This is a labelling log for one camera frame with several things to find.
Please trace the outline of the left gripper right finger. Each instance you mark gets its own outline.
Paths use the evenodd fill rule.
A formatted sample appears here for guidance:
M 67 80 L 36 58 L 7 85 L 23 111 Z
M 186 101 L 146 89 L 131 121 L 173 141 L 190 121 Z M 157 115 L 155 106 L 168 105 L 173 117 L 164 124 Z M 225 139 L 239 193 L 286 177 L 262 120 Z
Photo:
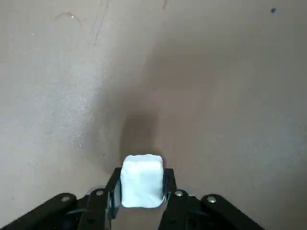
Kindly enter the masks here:
M 201 199 L 179 189 L 173 169 L 164 169 L 166 208 L 159 230 L 262 230 L 263 227 L 218 194 Z

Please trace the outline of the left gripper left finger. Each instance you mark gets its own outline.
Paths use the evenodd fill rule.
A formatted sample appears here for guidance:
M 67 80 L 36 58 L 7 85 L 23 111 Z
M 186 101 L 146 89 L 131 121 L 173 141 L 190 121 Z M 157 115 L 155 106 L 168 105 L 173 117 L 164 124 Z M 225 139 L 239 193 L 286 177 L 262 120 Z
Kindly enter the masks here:
M 106 186 L 78 199 L 60 193 L 2 227 L 3 230 L 109 230 L 121 204 L 121 168 Z

